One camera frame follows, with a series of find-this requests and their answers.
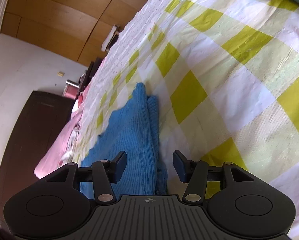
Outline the wooden wardrobe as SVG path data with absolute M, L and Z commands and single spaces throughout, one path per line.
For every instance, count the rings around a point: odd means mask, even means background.
M 88 66 L 148 0 L 8 0 L 1 33 Z

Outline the pink floral quilt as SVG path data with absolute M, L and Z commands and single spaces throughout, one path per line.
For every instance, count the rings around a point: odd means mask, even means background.
M 89 91 L 90 84 L 88 84 L 81 92 L 78 93 L 78 98 L 75 100 L 75 104 L 71 113 L 71 119 L 63 128 L 64 138 L 62 139 L 62 145 L 60 148 L 60 161 L 59 164 L 65 165 L 73 160 L 73 149 L 76 143 L 76 139 L 79 134 L 80 120 L 83 115 L 82 103 L 84 102 L 87 93 Z

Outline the green checked bed sheet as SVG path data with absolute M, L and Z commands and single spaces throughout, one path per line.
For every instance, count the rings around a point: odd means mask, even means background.
M 82 104 L 81 162 L 141 82 L 159 100 L 168 190 L 172 153 L 237 163 L 288 195 L 299 235 L 299 5 L 290 0 L 148 0 L 122 31 Z

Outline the dark bedside table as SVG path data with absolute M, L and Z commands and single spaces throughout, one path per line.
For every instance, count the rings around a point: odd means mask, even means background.
M 89 82 L 92 80 L 96 72 L 98 71 L 103 59 L 97 57 L 95 61 L 91 61 L 88 69 L 83 73 L 79 80 L 79 84 L 82 86 L 87 86 Z

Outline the metal thermos bottle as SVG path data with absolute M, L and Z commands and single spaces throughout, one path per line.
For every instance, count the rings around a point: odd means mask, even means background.
M 74 81 L 71 81 L 71 80 L 67 80 L 67 81 L 66 81 L 66 84 L 67 84 L 68 86 L 72 86 L 72 87 L 79 88 L 79 84 L 76 83 L 76 82 L 74 82 Z

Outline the dark wooden headboard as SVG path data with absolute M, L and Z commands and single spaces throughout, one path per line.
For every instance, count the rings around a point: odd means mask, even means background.
M 0 165 L 0 224 L 7 200 L 38 181 L 34 169 L 69 121 L 75 101 L 33 91 L 9 137 Z

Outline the small stool with white cushion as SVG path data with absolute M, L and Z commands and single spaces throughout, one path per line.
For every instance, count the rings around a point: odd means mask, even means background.
M 101 51 L 108 52 L 110 50 L 110 48 L 117 42 L 120 32 L 121 32 L 120 26 L 114 25 L 112 27 L 110 33 L 108 34 L 108 36 L 102 43 Z

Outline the pink pillow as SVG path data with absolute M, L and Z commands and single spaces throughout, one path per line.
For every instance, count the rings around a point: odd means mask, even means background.
M 51 172 L 61 167 L 59 161 L 60 161 L 60 148 L 62 145 L 63 138 L 64 138 L 64 132 L 62 129 L 55 142 L 52 144 L 48 152 L 39 161 L 38 165 L 34 169 L 34 174 L 38 179 L 47 176 Z

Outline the blue striped knit sweater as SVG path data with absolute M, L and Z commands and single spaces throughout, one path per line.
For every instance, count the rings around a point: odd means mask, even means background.
M 112 160 L 121 151 L 127 154 L 127 165 L 120 181 L 112 184 L 116 198 L 167 193 L 167 170 L 159 156 L 158 98 L 147 95 L 142 83 L 124 107 L 112 112 L 107 129 L 98 135 L 81 166 Z

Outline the pink storage box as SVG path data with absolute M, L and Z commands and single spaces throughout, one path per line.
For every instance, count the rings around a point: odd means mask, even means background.
M 71 83 L 66 83 L 64 91 L 63 91 L 63 96 L 65 98 L 70 98 L 75 100 L 77 98 L 77 93 L 79 90 L 78 85 L 73 85 Z

